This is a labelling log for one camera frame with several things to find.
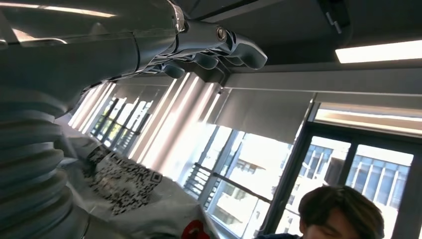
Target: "robotic hand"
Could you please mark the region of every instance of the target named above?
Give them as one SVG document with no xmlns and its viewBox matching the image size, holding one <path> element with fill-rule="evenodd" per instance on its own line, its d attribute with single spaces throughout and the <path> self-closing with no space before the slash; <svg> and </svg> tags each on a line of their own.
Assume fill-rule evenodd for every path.
<svg viewBox="0 0 422 239">
<path fill-rule="evenodd" d="M 103 81 L 164 72 L 182 62 L 212 69 L 218 57 L 258 69 L 250 40 L 184 20 L 168 0 L 0 1 L 1 238 L 128 238 L 72 202 L 54 118 Z"/>
</svg>

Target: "black and white pattern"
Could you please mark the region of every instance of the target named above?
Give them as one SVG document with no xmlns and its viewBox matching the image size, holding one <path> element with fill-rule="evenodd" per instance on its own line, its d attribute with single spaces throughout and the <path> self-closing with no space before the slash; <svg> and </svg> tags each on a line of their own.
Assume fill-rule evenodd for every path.
<svg viewBox="0 0 422 239">
<path fill-rule="evenodd" d="M 95 171 L 85 174 L 85 180 L 94 192 L 114 205 L 114 215 L 147 205 L 152 190 L 162 180 L 161 174 L 103 145 L 89 154 L 88 161 Z"/>
</svg>

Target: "ceiling light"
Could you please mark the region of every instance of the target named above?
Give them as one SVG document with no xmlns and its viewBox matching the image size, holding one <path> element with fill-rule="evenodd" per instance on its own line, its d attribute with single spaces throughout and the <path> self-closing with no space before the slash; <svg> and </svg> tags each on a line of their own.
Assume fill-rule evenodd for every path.
<svg viewBox="0 0 422 239">
<path fill-rule="evenodd" d="M 340 63 L 393 61 L 422 58 L 422 40 L 337 49 Z"/>
<path fill-rule="evenodd" d="M 77 8 L 60 7 L 60 6 L 44 6 L 44 5 L 36 5 L 36 4 L 23 4 L 23 3 L 11 3 L 11 2 L 0 2 L 0 6 L 37 8 L 37 9 L 44 9 L 44 10 L 64 11 L 64 12 L 72 12 L 72 13 L 78 13 L 78 14 L 84 14 L 84 15 L 91 15 L 91 16 L 101 16 L 101 17 L 115 16 L 113 14 L 100 12 L 100 11 L 91 11 L 91 10 L 86 10 L 86 9 L 77 9 Z"/>
</svg>

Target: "red object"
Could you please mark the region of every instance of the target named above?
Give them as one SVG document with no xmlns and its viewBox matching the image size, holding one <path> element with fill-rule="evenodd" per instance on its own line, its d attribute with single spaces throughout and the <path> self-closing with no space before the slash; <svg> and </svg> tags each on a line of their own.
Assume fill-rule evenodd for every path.
<svg viewBox="0 0 422 239">
<path fill-rule="evenodd" d="M 183 230 L 182 239 L 210 239 L 210 236 L 204 232 L 204 224 L 199 220 L 194 220 Z"/>
</svg>

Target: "ceiling beam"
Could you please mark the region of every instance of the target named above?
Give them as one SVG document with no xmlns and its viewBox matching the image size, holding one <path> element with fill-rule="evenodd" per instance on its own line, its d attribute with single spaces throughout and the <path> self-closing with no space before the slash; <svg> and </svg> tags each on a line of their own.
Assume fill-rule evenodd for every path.
<svg viewBox="0 0 422 239">
<path fill-rule="evenodd" d="M 266 7 L 266 6 L 270 6 L 270 5 L 279 3 L 281 1 L 283 0 L 256 0 L 254 2 L 245 4 L 245 5 L 242 5 L 242 6 L 239 6 L 239 7 L 236 7 L 236 8 L 221 12 L 221 13 L 217 13 L 212 16 L 206 15 L 204 16 L 205 18 L 201 17 L 198 20 L 214 23 L 214 22 L 222 21 L 222 20 L 237 16 L 237 15 L 245 14 L 247 12 L 251 12 L 251 11 Z"/>
<path fill-rule="evenodd" d="M 422 68 L 231 74 L 232 89 L 422 96 Z"/>
</svg>

